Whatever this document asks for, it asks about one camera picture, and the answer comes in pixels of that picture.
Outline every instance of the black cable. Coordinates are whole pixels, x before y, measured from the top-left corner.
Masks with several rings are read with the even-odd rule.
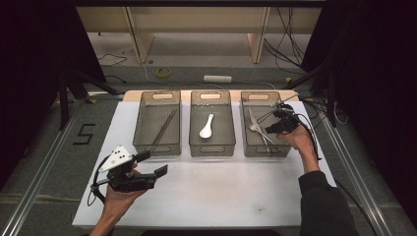
[[[353,203],[355,203],[355,205],[359,208],[359,210],[362,212],[362,214],[364,215],[366,221],[368,221],[369,225],[371,226],[372,232],[374,233],[374,235],[378,236],[377,230],[375,229],[374,225],[371,222],[371,218],[369,217],[369,215],[365,212],[365,210],[359,205],[359,203],[355,200],[355,198],[353,198],[353,196],[349,193],[349,191],[347,191],[346,188],[344,188],[344,186],[338,182],[334,177],[334,182],[349,196],[349,198],[353,201]]]
[[[101,60],[101,59],[103,59],[104,57],[106,57],[106,56],[113,56],[113,57],[117,57],[117,58],[122,58],[123,60],[121,60],[121,61],[119,61],[119,62],[116,62],[116,63],[114,63],[114,64],[111,64],[111,65],[101,65],[101,66],[105,66],[105,67],[112,67],[112,66],[114,66],[114,65],[117,65],[117,64],[119,64],[119,63],[122,63],[122,62],[124,62],[124,61],[126,61],[128,58],[127,57],[123,57],[123,56],[116,56],[116,55],[113,55],[113,54],[105,54],[104,56],[102,56],[102,57],[98,57],[97,58],[97,60],[99,61],[99,60]]]
[[[91,185],[91,191],[89,192],[89,196],[91,195],[91,193],[94,193],[94,200],[91,202],[91,204],[89,205],[89,198],[87,199],[87,203],[88,206],[91,206],[94,201],[95,201],[95,197],[98,197],[101,202],[104,204],[105,203],[105,196],[103,196],[100,191],[99,191],[99,186],[102,184],[105,184],[107,182],[101,182],[101,183],[97,183],[97,178],[98,178],[98,170],[100,169],[100,167],[104,164],[104,162],[108,159],[110,155],[107,155],[106,157],[104,157],[104,159],[100,162],[100,164],[97,166],[97,169],[95,170],[94,173],[94,178],[92,180],[92,185]],[[107,236],[112,236],[114,232],[114,227],[111,228],[110,232],[107,234]]]
[[[274,57],[275,57],[275,64],[276,64],[276,66],[278,67],[278,69],[279,69],[279,70],[284,71],[284,72],[287,72],[287,73],[295,74],[295,75],[301,75],[301,76],[306,75],[306,74],[303,74],[303,73],[298,73],[298,72],[287,71],[287,70],[285,70],[285,69],[281,68],[281,67],[279,66],[278,62],[276,61],[276,59],[279,59],[279,60],[282,60],[282,61],[286,61],[286,62],[289,62],[289,61],[288,61],[288,60],[286,60],[286,59],[284,59],[284,58],[278,57],[275,53],[271,52],[271,51],[270,51],[270,49],[269,49],[267,46],[266,46],[266,50],[267,50],[267,51],[268,51],[268,52],[269,52],[272,56],[274,56]]]
[[[317,140],[316,140],[316,136],[313,135],[313,126],[310,123],[310,121],[307,119],[307,117],[303,114],[294,114],[294,116],[302,116],[304,117],[304,119],[307,121],[307,123],[309,124],[309,126],[312,128],[312,130],[310,130],[306,124],[304,124],[303,122],[300,121],[300,125],[302,125],[304,127],[304,129],[306,129],[307,133],[309,133],[310,139],[313,142],[313,146],[314,146],[314,153],[316,154],[317,160],[321,160],[321,158],[319,158],[319,151],[318,151],[318,145],[317,145]]]
[[[293,35],[292,35],[292,24],[291,24],[291,21],[292,21],[292,15],[293,15],[293,11],[294,10],[293,10],[293,8],[289,8],[288,9],[288,11],[289,11],[288,12],[288,24],[285,25],[285,22],[284,22],[284,20],[282,18],[281,12],[279,11],[279,8],[277,7],[276,9],[278,11],[278,15],[279,15],[279,17],[281,19],[282,25],[283,25],[284,30],[285,30],[285,33],[284,33],[284,36],[283,37],[285,37],[285,35],[288,35],[288,38],[291,41],[291,47],[292,47],[292,52],[294,54],[294,57],[296,58],[297,62],[300,64],[300,59],[301,59],[301,61],[303,60],[303,56],[301,54],[304,55],[304,52],[298,46],[298,43],[295,41],[295,39],[293,38]]]
[[[283,60],[281,58],[279,58],[279,59],[281,59],[283,61],[286,61],[286,62],[289,62],[289,63],[292,63],[293,65],[295,65],[296,67],[298,67],[298,68],[301,69],[301,65],[297,64],[296,62],[294,62],[293,60],[291,60],[290,58],[288,58],[287,56],[285,56],[282,52],[276,50],[266,39],[265,39],[265,42],[272,49],[272,51],[274,51],[276,54],[279,54],[281,57],[285,58],[285,60]]]
[[[303,99],[301,99],[301,101],[302,102],[304,102],[304,103],[306,103],[306,104],[308,104],[308,105],[310,105],[310,106],[312,106],[308,101],[306,101],[306,100],[303,100]],[[309,116],[309,119],[310,120],[313,120],[313,119],[316,119],[318,116],[319,116],[319,111],[316,109],[316,107],[315,106],[312,106],[313,107],[313,109],[316,111],[316,114],[313,116],[313,117],[310,117]]]
[[[112,77],[112,78],[116,78],[117,80],[121,81],[123,84],[127,84],[128,82],[125,80],[122,80],[121,78],[117,77],[117,76],[105,76],[105,77]]]
[[[317,101],[309,101],[309,100],[306,100],[306,98],[312,98],[312,96],[306,96],[306,97],[304,97],[304,98],[301,98],[301,100],[302,100],[303,102],[305,102],[306,104],[309,104],[310,106],[312,106],[312,107],[313,107],[313,108],[315,108],[316,110],[318,110],[318,111],[320,111],[320,112],[322,112],[322,113],[325,113],[325,117],[324,117],[324,118],[328,117],[328,112],[327,112],[326,110],[324,110],[324,109],[322,109],[322,108],[319,108],[318,106],[314,105],[314,104],[318,104],[318,105],[326,106],[326,104],[325,104],[325,103],[322,103],[322,102],[317,102]],[[338,115],[340,115],[340,114],[344,114],[344,113],[346,113],[346,112],[345,112],[345,111],[339,111],[339,112],[335,112],[335,113],[334,113],[334,115],[335,115],[335,116],[338,116]]]

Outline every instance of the floor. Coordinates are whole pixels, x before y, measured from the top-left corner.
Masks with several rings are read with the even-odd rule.
[[[231,84],[220,85],[225,89],[279,89],[286,85],[287,80],[296,80],[303,72],[290,63],[279,62],[279,67],[290,72],[279,71],[275,58],[266,49],[260,64],[253,64],[250,49],[244,34],[202,34],[202,33],[159,33],[155,36],[146,63],[139,64],[132,50],[130,36],[124,33],[90,33],[91,43],[107,83],[120,90],[128,89],[199,89],[207,88],[204,75],[231,76]],[[272,45],[278,45],[282,35],[267,35]],[[308,44],[308,35],[297,35],[296,40],[301,50]],[[293,60],[291,44],[285,40],[280,50]],[[154,70],[161,67],[171,68],[170,78],[159,79]],[[309,95],[311,83],[306,83],[296,90],[301,96]],[[86,85],[88,91],[102,93],[98,88]],[[89,102],[83,103],[71,100],[74,123],[64,135],[60,151],[56,159],[50,163],[45,173],[45,179],[40,183],[40,191],[33,200],[26,219],[19,228],[19,235],[82,235],[89,231],[72,226],[72,219],[77,211],[88,179],[105,138],[107,128],[111,123],[114,109],[121,97],[95,96]],[[340,182],[355,199],[360,199],[358,190],[352,184],[352,178],[346,171],[346,162],[340,157],[339,150],[334,146],[326,128],[326,119],[316,116],[316,110],[306,104],[317,136],[327,157],[328,165],[333,176]],[[39,129],[39,132],[28,149],[28,155],[22,159],[15,169],[9,182],[0,193],[0,225],[6,225],[8,219],[21,202],[22,196],[44,159],[51,155],[52,146],[56,146],[59,127],[59,104],[52,105],[49,114]],[[357,170],[375,202],[381,215],[386,221],[387,234],[409,236],[417,235],[408,217],[390,192],[378,169],[372,165],[365,148],[362,146],[355,128],[345,121],[341,114],[335,129],[347,146],[348,160],[354,162]],[[88,146],[75,146],[76,142],[86,139],[78,133],[84,124],[88,126],[85,132],[92,133],[93,138]],[[346,195],[355,223],[361,235],[373,235],[371,227],[358,207]],[[274,229],[281,235],[298,235],[298,227]],[[115,235],[141,235],[142,230],[117,229]]]

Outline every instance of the person's arm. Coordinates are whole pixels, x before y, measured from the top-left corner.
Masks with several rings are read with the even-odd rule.
[[[303,160],[305,174],[299,178],[302,195],[300,235],[359,235],[346,199],[328,183],[325,173],[320,170],[308,132],[300,125],[290,134],[277,136],[297,149]]]
[[[147,190],[141,190],[131,193],[115,192],[110,186],[107,186],[104,209],[98,223],[89,236],[107,236],[113,229],[114,225],[128,211],[129,207],[135,202],[135,199],[144,194]]]

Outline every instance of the metal rail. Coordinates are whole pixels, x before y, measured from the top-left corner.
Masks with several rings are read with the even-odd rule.
[[[326,130],[328,135],[334,144],[334,147],[337,150],[337,153],[340,157],[341,162],[346,169],[346,172],[352,182],[353,187],[355,188],[356,193],[363,205],[364,210],[368,213],[371,223],[375,227],[378,235],[386,236],[392,235],[390,232],[387,222],[384,218],[383,213],[381,212],[378,204],[376,203],[374,197],[372,196],[370,190],[368,189],[363,177],[361,176],[358,168],[356,167],[349,151],[346,148],[346,145],[343,142],[342,137],[338,133],[337,129],[334,128],[329,122],[328,118],[324,120]]]
[[[79,110],[83,107],[83,105],[83,100],[77,100],[74,103],[74,107],[72,109],[72,113],[70,114],[70,119],[67,125],[62,131],[58,132],[58,135],[55,138],[51,148],[49,149],[48,154],[46,155],[39,169],[34,175],[33,180],[31,181],[28,189],[23,195],[18,206],[15,208],[13,214],[10,216],[6,224],[6,227],[2,231],[2,236],[18,235],[20,229],[22,228],[25,222],[26,217],[29,214],[34,200],[36,199],[37,194],[39,193],[43,183],[45,182],[45,179],[48,176],[49,171],[52,168],[53,163],[55,162],[55,159],[61,151],[61,148],[64,145],[65,140],[67,139],[68,134],[70,133],[74,125],[74,121],[77,119]]]

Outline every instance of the transparent container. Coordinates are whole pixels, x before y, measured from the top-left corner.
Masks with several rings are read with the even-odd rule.
[[[200,137],[200,131],[212,114],[211,136]],[[191,156],[231,156],[236,145],[233,114],[228,90],[196,90],[191,92],[190,137]]]
[[[276,109],[276,104],[281,101],[277,91],[242,91],[241,92],[241,121],[242,134],[247,157],[286,157],[291,150],[291,145],[276,138],[276,134],[267,134],[265,127],[276,122],[278,118],[271,112]],[[275,145],[267,141],[264,143],[261,134],[252,131],[249,126],[252,124],[249,109],[252,110],[255,118],[261,127],[262,132],[270,138]]]
[[[181,154],[181,91],[144,91],[133,145],[150,155]]]

